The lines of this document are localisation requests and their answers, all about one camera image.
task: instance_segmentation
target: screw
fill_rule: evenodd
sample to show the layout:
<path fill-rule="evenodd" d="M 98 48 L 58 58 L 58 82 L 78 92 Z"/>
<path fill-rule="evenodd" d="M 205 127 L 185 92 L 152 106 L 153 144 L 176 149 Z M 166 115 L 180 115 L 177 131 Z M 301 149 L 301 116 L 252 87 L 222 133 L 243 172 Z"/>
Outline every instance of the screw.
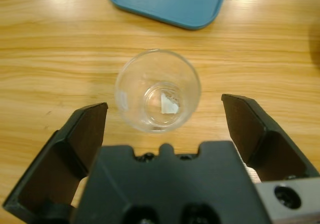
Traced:
<path fill-rule="evenodd" d="M 139 162 L 148 163 L 152 161 L 155 158 L 155 155 L 153 153 L 146 153 L 142 155 L 141 157 L 137 157 L 137 160 Z"/>
<path fill-rule="evenodd" d="M 188 224 L 209 224 L 209 221 L 205 217 L 192 217 Z"/>
<path fill-rule="evenodd" d="M 155 222 L 149 219 L 141 219 L 140 221 L 137 222 L 137 224 L 155 224 Z"/>
<path fill-rule="evenodd" d="M 192 156 L 191 155 L 182 155 L 180 156 L 180 160 L 192 160 Z"/>

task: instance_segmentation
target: dark object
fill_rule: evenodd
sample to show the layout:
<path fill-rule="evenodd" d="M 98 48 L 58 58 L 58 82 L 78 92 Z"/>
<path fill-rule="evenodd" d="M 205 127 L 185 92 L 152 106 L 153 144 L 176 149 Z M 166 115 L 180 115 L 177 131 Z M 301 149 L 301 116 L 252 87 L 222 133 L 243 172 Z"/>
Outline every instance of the dark object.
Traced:
<path fill-rule="evenodd" d="M 313 195 L 319 178 L 300 181 L 319 176 L 308 159 L 254 100 L 232 95 L 222 100 L 243 160 L 263 180 L 289 181 L 255 187 L 229 141 L 203 142 L 197 154 L 180 155 L 169 144 L 158 156 L 135 157 L 130 146 L 99 148 L 108 108 L 102 103 L 77 110 L 54 133 L 4 208 L 31 224 L 271 224 L 286 223 L 290 215 L 299 223 L 310 215 L 320 221 L 301 193 L 283 188 L 308 187 L 304 194 Z M 88 173 L 75 209 L 70 203 Z"/>
<path fill-rule="evenodd" d="M 232 140 L 242 160 L 262 181 L 318 177 L 319 173 L 284 130 L 253 99 L 224 94 Z"/>
<path fill-rule="evenodd" d="M 26 223 L 69 223 L 70 203 L 102 145 L 107 104 L 76 110 L 19 180 L 3 207 Z"/>

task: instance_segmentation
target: wooden table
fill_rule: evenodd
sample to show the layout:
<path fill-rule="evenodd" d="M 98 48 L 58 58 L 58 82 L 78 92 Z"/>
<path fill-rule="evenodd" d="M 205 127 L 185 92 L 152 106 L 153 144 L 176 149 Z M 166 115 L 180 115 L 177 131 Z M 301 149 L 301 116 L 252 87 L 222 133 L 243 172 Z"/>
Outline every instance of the wooden table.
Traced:
<path fill-rule="evenodd" d="M 189 153 L 204 140 L 230 139 L 222 93 L 248 96 L 320 170 L 320 0 L 225 0 L 198 31 L 109 0 L 0 0 L 0 16 L 1 203 L 75 109 L 104 101 L 104 145 L 131 144 L 142 154 L 169 142 Z M 164 134 L 131 128 L 114 102 L 119 70 L 152 48 L 185 56 L 202 84 L 192 118 Z M 20 221 L 1 210 L 0 223 Z"/>

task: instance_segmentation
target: small white paper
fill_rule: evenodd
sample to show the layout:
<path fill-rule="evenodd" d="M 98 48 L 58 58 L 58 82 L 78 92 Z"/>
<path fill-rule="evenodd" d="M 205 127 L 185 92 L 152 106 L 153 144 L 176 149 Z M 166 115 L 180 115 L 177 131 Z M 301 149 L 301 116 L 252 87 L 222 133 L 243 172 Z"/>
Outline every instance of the small white paper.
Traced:
<path fill-rule="evenodd" d="M 176 103 L 172 102 L 167 96 L 162 93 L 161 94 L 161 113 L 167 114 L 176 114 L 179 111 L 179 107 Z"/>

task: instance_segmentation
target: cup bottom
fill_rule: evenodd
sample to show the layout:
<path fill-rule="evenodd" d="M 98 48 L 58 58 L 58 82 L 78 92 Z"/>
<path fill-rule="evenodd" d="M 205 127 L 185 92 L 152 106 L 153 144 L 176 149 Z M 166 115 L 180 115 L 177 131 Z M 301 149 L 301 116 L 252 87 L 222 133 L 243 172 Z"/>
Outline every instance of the cup bottom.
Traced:
<path fill-rule="evenodd" d="M 163 131 L 182 116 L 184 102 L 180 89 L 169 82 L 159 82 L 144 94 L 145 123 L 152 131 Z"/>

